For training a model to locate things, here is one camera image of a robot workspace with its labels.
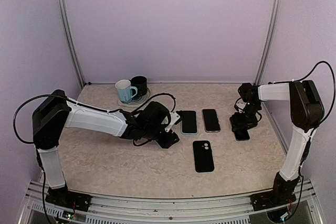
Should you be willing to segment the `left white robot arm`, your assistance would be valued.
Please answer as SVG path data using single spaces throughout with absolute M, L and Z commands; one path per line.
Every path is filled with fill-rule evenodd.
M 156 141 L 162 148 L 170 148 L 180 139 L 172 127 L 181 120 L 178 113 L 163 104 L 147 99 L 132 112 L 123 109 L 106 110 L 80 103 L 55 90 L 45 95 L 44 102 L 33 112 L 33 144 L 40 157 L 46 181 L 53 197 L 66 206 L 73 201 L 73 193 L 66 188 L 58 145 L 65 128 L 78 128 L 106 133 L 125 140 L 146 143 Z

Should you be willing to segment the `black phone case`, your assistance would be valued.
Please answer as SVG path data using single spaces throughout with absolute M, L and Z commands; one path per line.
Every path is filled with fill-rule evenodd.
M 213 153 L 208 140 L 194 141 L 193 153 L 196 172 L 209 173 L 214 171 Z

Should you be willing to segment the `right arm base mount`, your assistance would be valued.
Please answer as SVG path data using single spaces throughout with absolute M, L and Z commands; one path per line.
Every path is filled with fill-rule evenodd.
M 294 180 L 284 180 L 279 173 L 276 174 L 272 190 L 256 193 L 250 196 L 254 211 L 277 207 L 296 201 L 294 189 L 299 177 Z

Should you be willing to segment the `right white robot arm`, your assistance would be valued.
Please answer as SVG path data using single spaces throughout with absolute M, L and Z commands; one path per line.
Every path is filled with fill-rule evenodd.
M 256 115 L 261 110 L 262 102 L 288 101 L 290 104 L 290 118 L 293 123 L 291 142 L 285 162 L 268 194 L 269 201 L 273 205 L 279 205 L 293 193 L 298 183 L 314 132 L 324 116 L 323 104 L 312 80 L 259 86 L 243 83 L 238 88 L 238 93 L 245 106 L 229 119 L 232 132 L 238 141 L 248 140 L 248 130 L 258 125 Z

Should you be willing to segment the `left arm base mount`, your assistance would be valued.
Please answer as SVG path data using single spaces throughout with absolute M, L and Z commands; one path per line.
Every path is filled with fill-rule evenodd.
M 56 206 L 87 212 L 91 199 L 90 195 L 70 191 L 65 185 L 58 189 L 49 188 L 45 201 Z

